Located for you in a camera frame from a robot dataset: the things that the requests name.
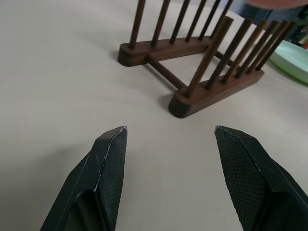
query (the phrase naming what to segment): tabletop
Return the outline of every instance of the tabletop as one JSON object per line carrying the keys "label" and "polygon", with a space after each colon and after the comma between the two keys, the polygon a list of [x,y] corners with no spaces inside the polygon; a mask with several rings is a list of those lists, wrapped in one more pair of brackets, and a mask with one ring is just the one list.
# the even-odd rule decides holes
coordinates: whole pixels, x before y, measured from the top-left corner
{"label": "tabletop", "polygon": [[[152,38],[161,4],[147,1],[138,40]],[[268,62],[255,85],[175,118],[167,109],[175,90],[169,83],[147,65],[116,61],[136,6],[137,0],[1,1],[1,230],[39,230],[69,172],[98,136],[119,126],[128,127],[128,145],[117,230],[242,230],[221,168],[216,125],[255,136],[308,193],[307,86]],[[161,39],[171,36],[180,8],[179,0],[170,4]],[[196,9],[189,6],[180,37]],[[243,21],[228,16],[235,21],[221,52]],[[188,84],[202,57],[162,63]]]}

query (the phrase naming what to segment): wooden base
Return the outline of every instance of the wooden base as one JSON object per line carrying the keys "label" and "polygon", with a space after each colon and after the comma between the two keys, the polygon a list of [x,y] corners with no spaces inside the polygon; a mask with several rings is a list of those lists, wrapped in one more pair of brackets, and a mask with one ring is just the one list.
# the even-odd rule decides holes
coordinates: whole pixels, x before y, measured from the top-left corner
{"label": "wooden base", "polygon": [[217,103],[255,83],[264,75],[262,70],[243,74],[240,79],[232,76],[227,84],[216,81],[211,90],[206,90],[207,81],[198,84],[191,98],[185,97],[187,87],[177,90],[169,104],[169,111],[177,118],[186,118]]}
{"label": "wooden base", "polygon": [[169,42],[169,39],[158,40],[155,47],[151,45],[151,41],[137,42],[135,49],[130,49],[129,43],[121,44],[118,61],[124,66],[137,66],[146,64],[145,58],[149,54],[157,61],[199,54],[206,51],[211,40],[204,37],[199,41],[198,37],[192,37],[190,42],[185,42],[185,38],[177,38],[174,44]]}

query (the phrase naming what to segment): table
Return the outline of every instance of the table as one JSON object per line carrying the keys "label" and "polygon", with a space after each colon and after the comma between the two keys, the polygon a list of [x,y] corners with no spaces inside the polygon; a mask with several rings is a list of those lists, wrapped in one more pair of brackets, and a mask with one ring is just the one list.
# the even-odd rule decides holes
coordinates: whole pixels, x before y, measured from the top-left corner
{"label": "table", "polygon": [[[161,39],[172,34],[178,2],[170,4]],[[138,40],[151,39],[161,4],[147,2]],[[216,125],[258,138],[308,193],[307,87],[268,63],[257,84],[177,119],[167,110],[174,89],[159,74],[116,61],[119,45],[129,41],[136,6],[136,0],[1,2],[2,230],[39,230],[94,140],[122,125],[128,146],[117,230],[242,230],[224,182]],[[180,36],[196,8],[189,7]],[[221,52],[243,21],[228,15],[235,21]],[[218,17],[219,11],[208,33]],[[188,84],[201,59],[198,54],[162,63]]]}

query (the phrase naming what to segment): green plate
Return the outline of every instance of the green plate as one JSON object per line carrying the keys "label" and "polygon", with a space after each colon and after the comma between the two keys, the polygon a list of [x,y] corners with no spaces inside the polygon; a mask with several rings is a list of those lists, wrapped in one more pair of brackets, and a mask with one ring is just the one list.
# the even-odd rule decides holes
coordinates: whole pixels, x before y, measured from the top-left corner
{"label": "green plate", "polygon": [[282,71],[308,83],[308,51],[290,42],[282,41],[270,60]]}

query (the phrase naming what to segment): beige table surface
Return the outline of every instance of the beige table surface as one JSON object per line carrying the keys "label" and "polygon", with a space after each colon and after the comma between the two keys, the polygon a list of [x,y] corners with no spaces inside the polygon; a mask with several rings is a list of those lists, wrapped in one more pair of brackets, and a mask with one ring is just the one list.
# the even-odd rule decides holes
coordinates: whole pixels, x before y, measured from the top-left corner
{"label": "beige table surface", "polygon": [[[151,39],[161,3],[147,2],[139,40]],[[1,1],[1,230],[39,230],[66,176],[94,140],[123,125],[128,146],[118,231],[242,230],[225,185],[215,125],[257,137],[308,193],[307,87],[267,64],[254,86],[177,119],[167,110],[172,86],[146,66],[116,61],[119,45],[129,40],[136,5]],[[180,8],[171,3],[160,38],[171,36]],[[196,8],[189,7],[180,36],[186,36]],[[228,15],[235,22],[222,52],[243,20]],[[162,63],[188,84],[201,59],[198,54]]]}

